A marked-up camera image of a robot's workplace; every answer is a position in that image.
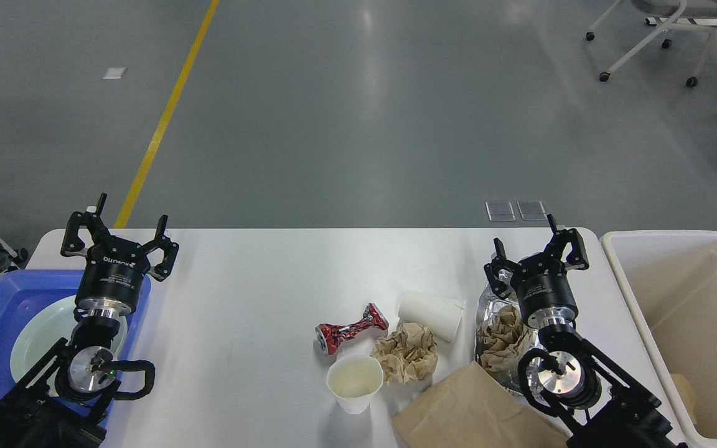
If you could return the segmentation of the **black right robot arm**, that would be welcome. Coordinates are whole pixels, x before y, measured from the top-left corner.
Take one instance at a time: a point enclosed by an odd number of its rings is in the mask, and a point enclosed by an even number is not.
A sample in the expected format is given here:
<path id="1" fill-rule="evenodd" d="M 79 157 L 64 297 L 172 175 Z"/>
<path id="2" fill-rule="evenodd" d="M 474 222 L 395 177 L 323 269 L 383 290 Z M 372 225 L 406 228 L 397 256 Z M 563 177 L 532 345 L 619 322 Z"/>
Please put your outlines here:
<path id="1" fill-rule="evenodd" d="M 514 262 L 503 242 L 484 266 L 490 291 L 515 296 L 523 325 L 538 344 L 518 361 L 516 380 L 530 406 L 558 417 L 569 447 L 672 447 L 661 402 L 576 330 L 579 310 L 568 272 L 586 270 L 583 239 L 547 215 L 552 237 L 538 253 Z"/>

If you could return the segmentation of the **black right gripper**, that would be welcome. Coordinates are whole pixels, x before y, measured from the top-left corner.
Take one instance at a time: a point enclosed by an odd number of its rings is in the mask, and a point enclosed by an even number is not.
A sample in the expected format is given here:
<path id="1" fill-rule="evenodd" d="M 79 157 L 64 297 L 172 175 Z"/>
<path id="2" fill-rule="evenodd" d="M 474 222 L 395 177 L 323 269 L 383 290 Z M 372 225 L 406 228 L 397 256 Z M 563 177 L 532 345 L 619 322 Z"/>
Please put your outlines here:
<path id="1" fill-rule="evenodd" d="M 494 238 L 494 255 L 484 265 L 494 295 L 506 299 L 515 292 L 523 322 L 532 329 L 575 322 L 579 311 L 569 286 L 568 271 L 589 269 L 580 233 L 557 224 L 554 215 L 546 217 L 552 231 L 545 246 L 546 255 L 521 259 L 515 273 L 515 262 L 507 258 L 503 241 Z"/>

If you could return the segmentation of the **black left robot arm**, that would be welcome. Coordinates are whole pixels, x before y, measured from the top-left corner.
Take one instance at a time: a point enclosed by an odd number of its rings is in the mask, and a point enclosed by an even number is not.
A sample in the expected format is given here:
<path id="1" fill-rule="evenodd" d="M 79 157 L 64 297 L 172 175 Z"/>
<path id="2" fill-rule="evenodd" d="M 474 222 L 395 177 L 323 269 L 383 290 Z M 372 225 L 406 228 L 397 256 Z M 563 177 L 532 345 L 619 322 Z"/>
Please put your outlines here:
<path id="1" fill-rule="evenodd" d="M 120 359 L 114 341 L 138 309 L 146 278 L 171 275 L 179 244 L 167 236 L 167 215 L 148 242 L 112 235 L 101 219 L 106 199 L 68 219 L 60 253 L 85 260 L 76 326 L 0 399 L 0 447 L 99 447 L 111 403 L 142 399 L 154 388 L 156 366 Z"/>

